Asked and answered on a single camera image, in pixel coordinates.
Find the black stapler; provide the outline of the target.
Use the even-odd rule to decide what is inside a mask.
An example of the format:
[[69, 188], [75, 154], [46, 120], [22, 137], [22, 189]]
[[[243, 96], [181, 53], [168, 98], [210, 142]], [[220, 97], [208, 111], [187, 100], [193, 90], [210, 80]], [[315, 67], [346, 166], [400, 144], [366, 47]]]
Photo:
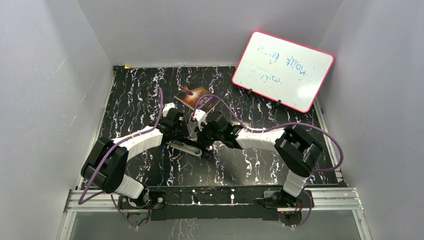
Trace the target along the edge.
[[188, 136], [185, 138], [185, 140], [187, 141], [188, 145], [198, 148], [202, 152], [212, 152], [214, 150], [213, 145], [206, 144], [202, 142], [201, 140], [198, 140], [197, 138]]

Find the beige stapler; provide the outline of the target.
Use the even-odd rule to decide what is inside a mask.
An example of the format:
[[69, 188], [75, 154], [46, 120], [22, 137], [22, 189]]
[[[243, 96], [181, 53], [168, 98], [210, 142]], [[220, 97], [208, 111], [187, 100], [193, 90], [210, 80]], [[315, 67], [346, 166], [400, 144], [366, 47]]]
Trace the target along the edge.
[[169, 141], [166, 144], [168, 146], [170, 146], [171, 148], [174, 148], [174, 149], [179, 150], [181, 152], [185, 152], [185, 153], [193, 155], [195, 157], [200, 157], [203, 153], [202, 150], [199, 149], [198, 147], [191, 146], [191, 145], [188, 145], [186, 143], [176, 141], [176, 140]]

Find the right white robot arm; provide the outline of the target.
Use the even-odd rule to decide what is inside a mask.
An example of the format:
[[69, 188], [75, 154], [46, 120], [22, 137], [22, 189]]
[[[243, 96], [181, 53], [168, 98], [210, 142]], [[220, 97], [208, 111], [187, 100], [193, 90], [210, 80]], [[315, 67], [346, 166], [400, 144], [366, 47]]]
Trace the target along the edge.
[[280, 193], [271, 197], [271, 206], [295, 207], [302, 199], [301, 191], [323, 153], [323, 147], [296, 124], [272, 130], [247, 128], [231, 124], [220, 112], [206, 114], [196, 110], [191, 117], [197, 126], [197, 142], [210, 147], [220, 141], [232, 149], [262, 149], [276, 152], [288, 167]]

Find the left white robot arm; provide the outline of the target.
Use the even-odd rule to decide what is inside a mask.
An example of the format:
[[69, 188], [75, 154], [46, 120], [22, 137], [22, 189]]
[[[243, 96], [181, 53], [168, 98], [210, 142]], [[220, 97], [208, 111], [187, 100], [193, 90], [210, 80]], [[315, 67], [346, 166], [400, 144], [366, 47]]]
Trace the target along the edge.
[[144, 208], [150, 200], [147, 187], [125, 174], [127, 161], [146, 150], [188, 135], [186, 115], [175, 107], [169, 107], [164, 110], [157, 126], [152, 124], [140, 132], [115, 139], [100, 137], [81, 169], [81, 176], [90, 180], [103, 157], [116, 146], [103, 162], [92, 184], [106, 194], [127, 196], [135, 207]]

